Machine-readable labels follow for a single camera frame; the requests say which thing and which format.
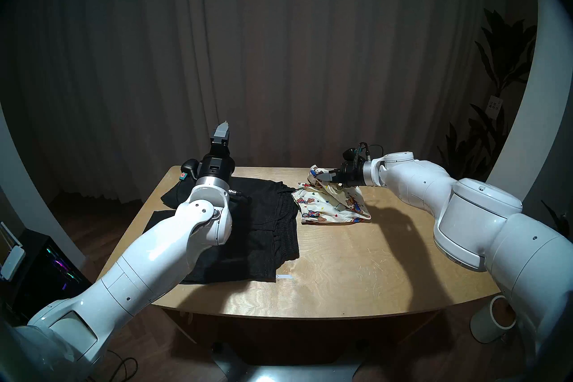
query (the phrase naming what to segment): garment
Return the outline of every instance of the garment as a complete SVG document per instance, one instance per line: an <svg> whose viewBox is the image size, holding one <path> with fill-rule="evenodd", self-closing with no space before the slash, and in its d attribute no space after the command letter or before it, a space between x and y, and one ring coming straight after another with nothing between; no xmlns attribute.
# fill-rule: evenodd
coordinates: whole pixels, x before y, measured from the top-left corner
<svg viewBox="0 0 573 382"><path fill-rule="evenodd" d="M161 198L171 208L184 202L195 181L181 180ZM282 182L231 177L231 189L248 198L231 200L233 229L227 242L201 253L197 264L181 283L208 284L237 280L274 280L276 269L299 256L296 236L298 207L292 188ZM155 211L145 230L171 217L175 211Z"/></svg>
<svg viewBox="0 0 573 382"><path fill-rule="evenodd" d="M316 178L327 171L314 165L308 173L309 183L299 183L299 189L292 193L300 207L303 223L357 223L370 220L360 188L343 188Z"/></svg>

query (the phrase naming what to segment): curtain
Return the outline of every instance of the curtain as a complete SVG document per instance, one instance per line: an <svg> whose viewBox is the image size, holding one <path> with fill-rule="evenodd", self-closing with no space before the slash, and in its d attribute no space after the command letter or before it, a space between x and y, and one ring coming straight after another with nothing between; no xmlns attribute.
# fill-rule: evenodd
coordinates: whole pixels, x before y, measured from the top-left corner
<svg viewBox="0 0 573 382"><path fill-rule="evenodd" d="M505 0L10 0L2 83L83 195L147 198L224 120L237 165L335 167L360 141L424 159L489 96L484 7Z"/></svg>

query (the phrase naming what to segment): wooden table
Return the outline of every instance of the wooden table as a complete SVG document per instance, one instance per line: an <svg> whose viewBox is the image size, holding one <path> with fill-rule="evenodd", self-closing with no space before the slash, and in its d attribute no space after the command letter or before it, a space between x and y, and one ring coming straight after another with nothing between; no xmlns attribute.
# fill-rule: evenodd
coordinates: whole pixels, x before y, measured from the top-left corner
<svg viewBox="0 0 573 382"><path fill-rule="evenodd" d="M238 167L234 176L297 187L306 168ZM173 166L114 249L100 277L143 232L161 196L178 180ZM488 273L448 260L433 240L434 219L385 188L363 187L369 223L302 225L300 258L284 263L276 282L178 285L154 302L180 312L265 318L365 318L437 310L499 292Z"/></svg>

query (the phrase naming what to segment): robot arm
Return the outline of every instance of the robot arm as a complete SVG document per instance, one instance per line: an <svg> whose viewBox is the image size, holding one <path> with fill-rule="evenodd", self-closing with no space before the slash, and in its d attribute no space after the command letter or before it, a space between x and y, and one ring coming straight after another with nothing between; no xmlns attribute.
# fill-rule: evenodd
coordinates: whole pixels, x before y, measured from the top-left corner
<svg viewBox="0 0 573 382"><path fill-rule="evenodd" d="M58 300L16 328L24 352L53 380L84 380L114 332L173 289L199 255L231 233L229 129L221 124L198 180L175 215L135 240L110 270L77 297Z"/></svg>
<svg viewBox="0 0 573 382"><path fill-rule="evenodd" d="M319 175L320 180L383 186L434 219L434 243L455 263L488 271L536 350L552 331L573 291L573 244L521 214L511 194L472 179L452 179L429 161L397 152Z"/></svg>

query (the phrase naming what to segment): cable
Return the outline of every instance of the cable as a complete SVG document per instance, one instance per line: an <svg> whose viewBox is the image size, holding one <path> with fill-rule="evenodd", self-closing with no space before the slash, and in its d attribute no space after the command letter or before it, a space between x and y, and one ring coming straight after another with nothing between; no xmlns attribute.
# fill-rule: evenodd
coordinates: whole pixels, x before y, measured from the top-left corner
<svg viewBox="0 0 573 382"><path fill-rule="evenodd" d="M358 147L356 148L356 150L354 151L354 161L352 162L352 170L355 171L356 167L358 166L358 156L360 155L360 152L362 151L361 146L364 145L366 148L366 159L367 160L371 160L368 157L370 157L370 150L368 149L368 143L366 143L365 141L361 141L358 144Z"/></svg>
<svg viewBox="0 0 573 382"><path fill-rule="evenodd" d="M111 378L109 378L109 382L113 381L113 378L115 378L115 376L117 375L118 371L120 370L120 368L122 366L123 366L123 370L125 370L126 376L122 380L120 380L119 382L127 382L129 379L133 378L133 376L135 376L135 374L137 373L137 369L139 368L137 360L134 357L126 357L125 359L122 359L122 357L119 354L117 354L115 351L111 351L110 349L108 351L110 353L118 356L118 358L121 360L120 364L118 365L118 367L113 372ZM133 362L135 362L135 370L133 370L133 373L131 373L129 376L127 376L127 366L126 366L126 362L128 360L132 360Z"/></svg>
<svg viewBox="0 0 573 382"><path fill-rule="evenodd" d="M182 181L183 181L183 180L179 180L179 181L177 182L177 185L175 185L175 186L176 186L176 189L175 189L175 200L177 200L177 204L182 203L182 202L179 201L179 185L181 184Z"/></svg>
<svg viewBox="0 0 573 382"><path fill-rule="evenodd" d="M370 145L370 147L372 147L372 146L378 146L382 150L382 154L380 155L380 157L384 156L384 146L379 145L379 144Z"/></svg>

